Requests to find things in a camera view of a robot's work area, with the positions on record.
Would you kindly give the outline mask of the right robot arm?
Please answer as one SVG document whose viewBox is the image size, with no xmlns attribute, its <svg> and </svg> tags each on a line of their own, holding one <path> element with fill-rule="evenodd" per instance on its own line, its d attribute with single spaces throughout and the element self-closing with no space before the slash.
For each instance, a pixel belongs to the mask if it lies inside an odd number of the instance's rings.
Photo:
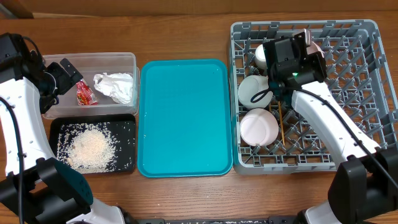
<svg viewBox="0 0 398 224">
<path fill-rule="evenodd" d="M 309 31 L 262 48 L 269 90 L 308 122 L 336 166 L 326 202 L 299 212 L 296 223 L 361 223 L 397 210 L 397 150 L 381 149 L 333 98 L 325 57 Z"/>
</svg>

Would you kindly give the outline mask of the grey bowl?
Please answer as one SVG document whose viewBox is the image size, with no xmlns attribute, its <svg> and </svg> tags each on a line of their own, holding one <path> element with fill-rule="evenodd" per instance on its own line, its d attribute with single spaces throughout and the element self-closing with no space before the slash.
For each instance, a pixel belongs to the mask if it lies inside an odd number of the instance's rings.
<svg viewBox="0 0 398 224">
<path fill-rule="evenodd" d="M 246 77 L 238 87 L 239 102 L 249 110 L 254 108 L 265 108 L 271 102 L 273 92 L 268 92 L 264 98 L 256 103 L 251 103 L 251 98 L 256 93 L 267 90 L 268 88 L 268 77 L 250 75 Z"/>
</svg>

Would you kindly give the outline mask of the small pink plate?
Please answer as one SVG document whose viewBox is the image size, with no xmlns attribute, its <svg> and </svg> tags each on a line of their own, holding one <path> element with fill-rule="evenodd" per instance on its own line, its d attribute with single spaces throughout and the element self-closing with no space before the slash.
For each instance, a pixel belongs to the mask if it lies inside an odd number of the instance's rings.
<svg viewBox="0 0 398 224">
<path fill-rule="evenodd" d="M 255 108 L 246 113 L 240 122 L 240 135 L 250 146 L 266 146 L 273 143 L 279 133 L 275 117 L 267 110 Z"/>
</svg>

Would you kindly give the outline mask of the white napkin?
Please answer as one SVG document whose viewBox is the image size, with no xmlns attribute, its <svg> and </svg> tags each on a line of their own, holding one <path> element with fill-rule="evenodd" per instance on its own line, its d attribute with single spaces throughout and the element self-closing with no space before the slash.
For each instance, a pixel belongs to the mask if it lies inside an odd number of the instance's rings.
<svg viewBox="0 0 398 224">
<path fill-rule="evenodd" d="M 128 104 L 133 97 L 134 79 L 128 73 L 96 74 L 94 88 L 119 104 Z"/>
</svg>

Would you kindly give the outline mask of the red snack wrapper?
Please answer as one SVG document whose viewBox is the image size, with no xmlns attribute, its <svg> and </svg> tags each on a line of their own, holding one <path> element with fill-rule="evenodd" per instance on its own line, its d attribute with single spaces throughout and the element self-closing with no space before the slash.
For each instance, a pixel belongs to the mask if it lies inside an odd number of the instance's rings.
<svg viewBox="0 0 398 224">
<path fill-rule="evenodd" d="M 92 89 L 88 86 L 84 79 L 76 84 L 76 97 L 79 105 L 97 105 L 98 100 Z"/>
</svg>

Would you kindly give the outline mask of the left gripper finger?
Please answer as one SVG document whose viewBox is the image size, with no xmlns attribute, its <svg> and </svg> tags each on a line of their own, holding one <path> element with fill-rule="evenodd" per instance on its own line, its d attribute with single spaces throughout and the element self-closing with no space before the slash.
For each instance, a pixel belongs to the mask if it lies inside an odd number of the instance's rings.
<svg viewBox="0 0 398 224">
<path fill-rule="evenodd" d="M 60 65 L 62 66 L 59 78 L 61 87 L 72 87 L 83 78 L 82 74 L 67 58 L 63 58 L 60 61 Z"/>
<path fill-rule="evenodd" d="M 62 74 L 62 67 L 57 62 L 52 62 L 47 68 L 46 72 L 50 74 Z"/>
</svg>

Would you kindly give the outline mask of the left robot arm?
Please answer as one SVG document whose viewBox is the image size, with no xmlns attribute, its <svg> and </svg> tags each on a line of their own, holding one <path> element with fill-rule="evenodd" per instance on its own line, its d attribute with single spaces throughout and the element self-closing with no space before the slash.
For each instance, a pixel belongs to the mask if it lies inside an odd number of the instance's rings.
<svg viewBox="0 0 398 224">
<path fill-rule="evenodd" d="M 56 159 L 41 115 L 82 76 L 67 60 L 44 63 L 31 39 L 1 35 L 1 127 L 6 178 L 1 203 L 21 223 L 133 223 L 121 207 L 94 198 L 86 179 Z"/>
</svg>

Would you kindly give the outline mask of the white cup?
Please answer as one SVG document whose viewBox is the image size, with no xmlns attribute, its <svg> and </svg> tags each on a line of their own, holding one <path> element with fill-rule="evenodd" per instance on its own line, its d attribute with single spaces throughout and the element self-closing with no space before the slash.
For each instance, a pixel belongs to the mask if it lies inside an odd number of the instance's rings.
<svg viewBox="0 0 398 224">
<path fill-rule="evenodd" d="M 267 61 L 266 61 L 266 56 L 265 56 L 265 53 L 264 53 L 263 45 L 259 45 L 256 48 L 254 61 L 255 61 L 255 63 L 256 63 L 258 68 L 260 68 L 262 70 L 266 70 L 267 69 Z"/>
</svg>

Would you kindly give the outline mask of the large pink plate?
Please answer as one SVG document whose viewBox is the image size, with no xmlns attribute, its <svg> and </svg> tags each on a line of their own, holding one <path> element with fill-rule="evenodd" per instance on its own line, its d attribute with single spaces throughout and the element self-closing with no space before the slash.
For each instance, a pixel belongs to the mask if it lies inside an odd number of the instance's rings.
<svg viewBox="0 0 398 224">
<path fill-rule="evenodd" d="M 314 53 L 320 52 L 322 57 L 324 58 L 324 52 L 312 40 L 311 32 L 308 29 L 304 29 L 304 33 L 305 33 L 305 46 L 306 46 L 307 54 L 310 55 L 310 54 L 314 54 Z"/>
</svg>

